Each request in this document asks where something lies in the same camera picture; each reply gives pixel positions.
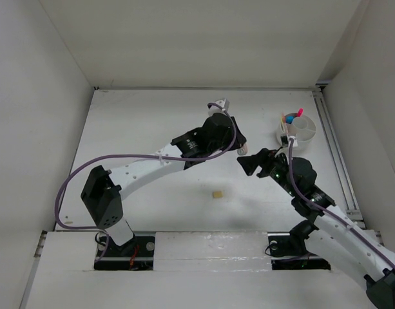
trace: blue object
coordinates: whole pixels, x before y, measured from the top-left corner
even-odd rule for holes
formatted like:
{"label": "blue object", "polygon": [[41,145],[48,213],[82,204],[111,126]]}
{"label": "blue object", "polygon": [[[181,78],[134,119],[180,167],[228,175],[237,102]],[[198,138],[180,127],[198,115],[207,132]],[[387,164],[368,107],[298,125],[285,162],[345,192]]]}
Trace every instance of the blue object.
{"label": "blue object", "polygon": [[291,124],[293,122],[294,117],[293,116],[287,116],[286,117],[286,123]]}

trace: small wooden block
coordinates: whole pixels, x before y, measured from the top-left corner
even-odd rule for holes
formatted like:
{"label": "small wooden block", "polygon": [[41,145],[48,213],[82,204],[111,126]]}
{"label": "small wooden block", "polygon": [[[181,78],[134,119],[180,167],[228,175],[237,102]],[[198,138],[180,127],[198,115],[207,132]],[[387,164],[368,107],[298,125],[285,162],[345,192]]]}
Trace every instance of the small wooden block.
{"label": "small wooden block", "polygon": [[213,198],[222,198],[223,192],[222,191],[213,191]]}

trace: white wall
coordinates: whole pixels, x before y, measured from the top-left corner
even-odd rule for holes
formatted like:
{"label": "white wall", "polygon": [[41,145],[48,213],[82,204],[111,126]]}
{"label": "white wall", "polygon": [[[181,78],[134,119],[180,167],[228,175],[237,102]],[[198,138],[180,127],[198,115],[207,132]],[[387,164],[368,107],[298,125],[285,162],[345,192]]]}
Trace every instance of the white wall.
{"label": "white wall", "polygon": [[365,221],[395,250],[395,0],[370,2],[324,94]]}
{"label": "white wall", "polygon": [[333,79],[345,66],[349,54],[352,50],[352,45],[358,31],[360,22],[365,15],[366,7],[371,0],[361,0],[360,4],[355,10],[351,20],[346,26],[338,44],[332,52],[331,57],[326,63],[325,68],[320,74],[319,80]]}
{"label": "white wall", "polygon": [[0,0],[0,309],[19,307],[91,96],[38,0]]}
{"label": "white wall", "polygon": [[361,0],[41,0],[92,86],[308,87]]}

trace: robotic arm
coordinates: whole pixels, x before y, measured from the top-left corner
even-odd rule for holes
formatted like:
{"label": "robotic arm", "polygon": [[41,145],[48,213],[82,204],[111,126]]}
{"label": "robotic arm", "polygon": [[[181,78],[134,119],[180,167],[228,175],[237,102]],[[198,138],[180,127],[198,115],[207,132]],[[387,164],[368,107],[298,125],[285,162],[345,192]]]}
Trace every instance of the robotic arm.
{"label": "robotic arm", "polygon": [[217,151],[247,153],[246,138],[238,129],[234,117],[227,114],[228,106],[226,99],[209,104],[209,118],[202,127],[174,138],[152,155],[141,156],[146,159],[109,171],[101,165],[92,169],[81,199],[97,228],[110,235],[110,246],[122,256],[135,246],[135,235],[122,208],[122,201],[131,193],[167,174],[205,162]]}
{"label": "robotic arm", "polygon": [[[377,308],[395,308],[395,253],[366,235],[332,198],[314,184],[317,173],[308,160],[293,158],[293,179],[286,156],[278,154],[277,150],[263,148],[253,156],[237,160],[248,176],[261,167],[257,177],[270,176],[293,197],[292,206],[306,218],[290,231],[289,237],[273,241],[272,256],[278,253],[279,256],[316,254],[355,280]],[[346,226],[329,214],[341,218]]]}

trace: white enclosure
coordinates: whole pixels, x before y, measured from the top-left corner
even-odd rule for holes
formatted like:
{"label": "white enclosure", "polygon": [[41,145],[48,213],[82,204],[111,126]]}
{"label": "white enclosure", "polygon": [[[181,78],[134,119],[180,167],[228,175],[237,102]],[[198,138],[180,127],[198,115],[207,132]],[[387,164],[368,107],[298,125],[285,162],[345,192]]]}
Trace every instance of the white enclosure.
{"label": "white enclosure", "polygon": [[[324,120],[322,110],[316,109],[309,96],[319,79],[333,79],[323,94],[337,140],[326,141],[328,132],[323,127],[329,130],[330,126],[328,129],[323,125],[329,121]],[[89,112],[93,87],[100,90]],[[223,88],[189,90],[192,96],[187,97],[182,92],[185,90],[177,89],[180,87]],[[246,89],[241,96],[230,89],[272,87],[285,89],[268,89],[268,95],[260,94],[260,89]],[[138,97],[117,98],[115,90],[121,88],[134,92],[136,88],[176,88],[171,91],[184,96],[185,104],[172,102],[169,96],[162,100],[158,98],[164,96],[154,100],[143,97],[148,105],[142,109],[143,101]],[[109,97],[101,100],[101,95]],[[291,111],[303,104],[318,127],[316,140],[303,154],[316,166],[319,186],[346,207],[339,166],[334,164],[343,158],[366,226],[379,231],[386,246],[395,251],[395,0],[0,0],[0,308],[26,307],[28,292],[23,302],[21,299],[27,280],[30,278],[29,288],[33,282],[35,272],[31,277],[29,274],[33,262],[38,261],[38,255],[37,259],[33,255],[39,236],[42,230],[54,229],[55,194],[72,166],[109,150],[153,152],[177,133],[201,125],[206,117],[204,104],[223,96],[231,100],[231,112],[238,123],[242,120],[242,132],[249,133],[252,154],[261,147],[276,147],[271,143],[275,143],[272,134],[275,114],[280,109]],[[186,119],[179,127],[172,125],[177,115]],[[132,123],[125,124],[130,117]],[[103,135],[93,129],[102,119],[106,120],[107,131]],[[169,123],[163,130],[166,121]],[[130,141],[125,145],[124,130],[133,124],[144,126],[147,136],[127,134]],[[113,140],[109,134],[114,127],[119,133]],[[336,142],[342,157],[329,149]],[[195,167],[197,174],[206,177],[206,188],[189,193],[211,206],[210,211],[198,212],[191,203],[195,212],[190,211],[192,207],[182,212],[180,204],[174,204],[174,194],[164,196],[164,190],[151,185],[155,196],[147,196],[150,193],[146,191],[133,195],[138,202],[131,209],[134,226],[137,224],[140,230],[213,230],[218,226],[223,231],[264,232],[287,229],[301,219],[287,204],[290,198],[281,197],[278,189],[272,191],[271,182],[250,178],[250,185],[244,187],[244,177],[238,174],[242,171],[234,162],[235,154],[229,153],[219,159],[220,167],[215,167],[214,162]],[[231,179],[227,170],[238,176]],[[213,171],[219,176],[210,178],[207,173]],[[170,184],[195,185],[193,175],[185,173],[184,177],[184,183],[173,175],[164,186],[160,184],[171,193],[174,191],[170,191]],[[62,209],[64,220],[69,215],[70,221],[81,225],[91,223],[78,199],[83,178],[73,182],[75,187],[70,184]],[[270,194],[259,192],[263,183]],[[224,188],[232,192],[224,200],[208,198],[212,191]],[[144,206],[159,201],[159,194],[164,203],[171,205],[171,212],[165,213],[163,205],[157,205],[150,209],[156,213],[148,214]],[[238,203],[244,195],[250,207]],[[267,209],[260,207],[263,199]],[[180,201],[187,202],[184,191]],[[267,217],[268,213],[282,217],[274,220]],[[92,258],[92,238],[92,232],[50,233],[40,267],[34,264],[36,285],[31,289],[27,309],[44,308],[46,303],[57,301],[58,308],[72,308],[73,300],[80,302],[81,308],[91,309],[98,304],[96,300],[101,301],[97,297],[102,282],[95,280],[99,275],[86,269],[93,263],[87,261]],[[63,255],[64,250],[71,252],[71,257]],[[162,259],[160,265],[173,267],[172,261],[164,256]],[[308,275],[270,271],[269,277],[263,277],[264,273],[240,277],[238,273],[199,274],[196,269],[184,275],[167,268],[156,272],[161,276],[153,285],[156,300],[164,298],[161,282],[169,277],[184,296],[177,303],[173,302],[175,298],[166,298],[165,304],[171,308],[176,304],[187,306],[185,299],[195,295],[195,285],[203,285],[202,293],[208,295],[207,299],[195,301],[195,306],[208,307],[207,301],[218,294],[226,297],[232,293],[228,303],[216,304],[320,308],[324,298],[326,308],[367,308],[364,293],[336,271]],[[56,280],[49,282],[47,278],[52,274]],[[120,272],[104,274],[101,276],[105,276],[102,279],[109,291],[116,284],[120,286],[116,305],[126,304],[125,297],[131,297],[133,304],[141,308],[141,283],[148,285],[150,277],[128,280]],[[184,276],[192,277],[190,283],[184,281]],[[289,292],[284,291],[293,291],[293,283],[310,278],[316,283],[304,284],[287,297]],[[121,284],[132,279],[138,285],[129,294]],[[213,289],[223,283],[216,294]],[[250,289],[251,283],[265,287]],[[72,290],[81,286],[90,300]],[[68,290],[69,303],[60,303],[61,290]],[[242,302],[245,295],[250,295],[253,302]],[[155,304],[148,301],[152,308]]]}
{"label": "white enclosure", "polygon": [[102,88],[313,86],[360,2],[41,0]]}

